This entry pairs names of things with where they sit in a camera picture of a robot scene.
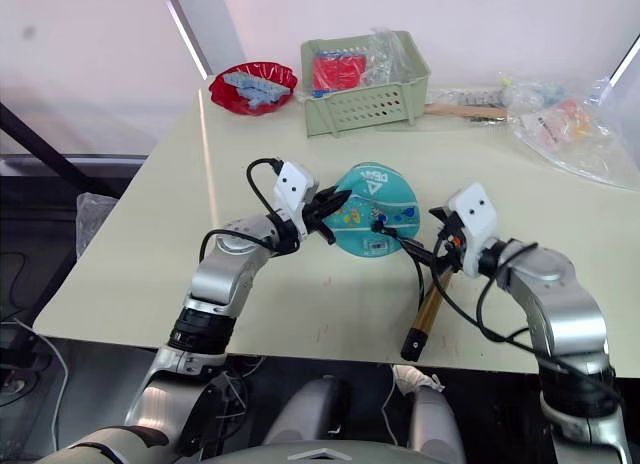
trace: red bowl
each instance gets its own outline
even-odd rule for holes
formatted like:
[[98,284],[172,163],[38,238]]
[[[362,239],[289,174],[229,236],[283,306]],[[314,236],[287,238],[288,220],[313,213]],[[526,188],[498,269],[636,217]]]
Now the red bowl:
[[[236,88],[224,82],[222,76],[229,72],[242,71],[252,76],[268,79],[276,84],[288,87],[290,94],[282,96],[278,102],[273,104],[263,104],[257,109],[249,109],[249,100],[238,95]],[[298,79],[293,75],[293,71],[288,67],[281,66],[276,62],[247,62],[239,66],[233,66],[218,74],[213,84],[209,86],[211,100],[225,109],[236,114],[246,114],[249,116],[261,116],[267,112],[273,112],[287,102],[293,95]]]

